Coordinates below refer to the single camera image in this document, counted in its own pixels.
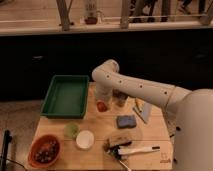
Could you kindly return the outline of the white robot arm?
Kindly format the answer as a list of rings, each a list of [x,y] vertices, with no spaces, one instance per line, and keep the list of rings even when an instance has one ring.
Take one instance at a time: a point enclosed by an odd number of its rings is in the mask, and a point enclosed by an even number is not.
[[[172,171],[213,171],[213,89],[188,90],[119,73],[109,59],[92,71],[96,92],[117,89],[176,116]]]

